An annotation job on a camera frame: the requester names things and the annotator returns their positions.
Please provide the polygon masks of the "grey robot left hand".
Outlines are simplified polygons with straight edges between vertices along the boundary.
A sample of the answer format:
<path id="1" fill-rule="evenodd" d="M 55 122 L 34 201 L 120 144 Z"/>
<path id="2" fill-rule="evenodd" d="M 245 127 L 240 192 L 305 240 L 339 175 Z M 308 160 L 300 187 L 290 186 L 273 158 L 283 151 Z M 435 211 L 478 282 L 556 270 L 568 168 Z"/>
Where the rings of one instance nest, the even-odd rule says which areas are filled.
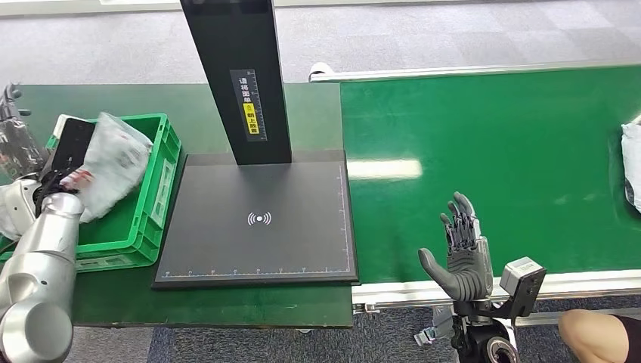
<path id="1" fill-rule="evenodd" d="M 40 180 L 48 152 L 29 129 L 25 118 L 30 109 L 17 105 L 23 96 L 17 84 L 9 82 L 1 90 L 1 170 L 12 180 Z"/>

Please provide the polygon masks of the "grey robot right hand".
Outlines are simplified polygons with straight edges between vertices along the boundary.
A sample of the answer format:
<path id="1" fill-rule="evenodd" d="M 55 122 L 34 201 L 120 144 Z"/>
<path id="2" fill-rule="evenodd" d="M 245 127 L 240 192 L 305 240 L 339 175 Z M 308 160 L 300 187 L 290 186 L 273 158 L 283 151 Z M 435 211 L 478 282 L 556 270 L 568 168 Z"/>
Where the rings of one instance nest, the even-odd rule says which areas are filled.
<path id="1" fill-rule="evenodd" d="M 447 243 L 447 263 L 442 267 L 427 248 L 417 251 L 426 274 L 453 300 L 469 302 L 489 298 L 494 274 L 488 240 L 468 197 L 456 191 L 447 203 L 449 215 L 440 220 Z"/>

